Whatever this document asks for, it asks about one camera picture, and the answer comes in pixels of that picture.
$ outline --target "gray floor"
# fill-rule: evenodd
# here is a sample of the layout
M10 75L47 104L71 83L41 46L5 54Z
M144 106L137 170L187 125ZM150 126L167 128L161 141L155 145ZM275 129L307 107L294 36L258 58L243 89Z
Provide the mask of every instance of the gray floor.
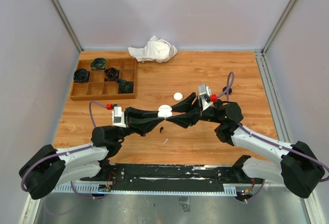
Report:
M109 195L103 200L88 200L54 193L41 201L34 223L310 223L304 201L282 187L263 189L249 204L215 196L191 196L190 202L191 211L182 212L179 196Z

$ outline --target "wood grain surface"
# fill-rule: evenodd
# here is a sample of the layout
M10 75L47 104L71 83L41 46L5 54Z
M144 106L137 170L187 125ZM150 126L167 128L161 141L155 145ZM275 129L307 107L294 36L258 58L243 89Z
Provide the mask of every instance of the wood grain surface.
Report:
M129 57L128 52L85 51L80 59L97 57ZM235 72L230 100L238 102L243 124L269 137L277 138L265 97L262 80L253 52L179 52L165 63L138 63L138 95L133 100L116 100L123 108L158 110L160 105L173 105L176 92L187 97L206 83L214 94L226 86L227 75ZM103 104L111 101L100 101ZM90 142L93 125L88 101L67 99L55 147L72 147ZM111 111L93 105L98 126L111 125ZM251 151L221 143L215 135L217 124L199 121L187 129L162 122L146 137L137 134L125 138L119 153L111 158L115 163L175 163L175 164L233 164L241 155L260 156Z

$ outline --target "red connector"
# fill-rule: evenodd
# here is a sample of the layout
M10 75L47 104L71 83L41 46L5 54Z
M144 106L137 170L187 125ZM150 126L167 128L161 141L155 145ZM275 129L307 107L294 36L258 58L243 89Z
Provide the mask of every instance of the red connector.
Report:
M212 94L212 95L210 96L210 101L212 101L212 102L216 102L216 101L217 101L217 95Z
M112 109L113 109L113 104L110 104L110 103L107 104L107 105L106 105L106 109L107 109L107 110L112 110Z

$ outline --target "white wall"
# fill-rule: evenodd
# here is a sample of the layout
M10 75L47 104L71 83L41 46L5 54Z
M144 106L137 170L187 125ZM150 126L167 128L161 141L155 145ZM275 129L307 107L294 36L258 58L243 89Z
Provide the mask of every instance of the white wall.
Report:
M0 223L18 223L19 169L51 143L77 51L49 0L0 0Z
M85 49L141 47L153 35L178 49L263 47L289 0L59 0Z
M267 56L294 141L329 164L329 0L299 0ZM329 184L317 187L329 223Z

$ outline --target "metal beam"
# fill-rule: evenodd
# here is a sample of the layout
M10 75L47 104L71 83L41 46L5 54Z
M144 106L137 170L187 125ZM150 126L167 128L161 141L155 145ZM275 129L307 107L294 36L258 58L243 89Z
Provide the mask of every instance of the metal beam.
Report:
M297 1L298 0L290 0L289 1L288 5L284 9L281 17L279 18L279 21L275 25L271 35L267 39L267 42L265 43L265 46L262 50L262 53L267 53L268 52L270 46L272 45L272 43L273 43L274 39L276 38L276 36L278 35L280 29L282 28L282 26L286 22L287 18L289 17L289 15L290 15L291 11L293 10L294 6L296 5Z
M72 39L72 42L76 46L77 50L79 52L83 51L82 46L81 46L81 44L80 44L80 42L79 42L76 34L74 33L74 31L73 31L73 29L72 29L69 21L67 20L67 17L65 15L65 13L64 13L64 11L63 11L60 3L59 3L59 1L58 0L50 0L50 1L53 4L53 7L55 8L58 16L60 17L60 19L61 19L61 21L62 21L62 23L63 23L63 25L64 25L64 27L65 27L65 29L67 31L67 33L69 34L70 38Z

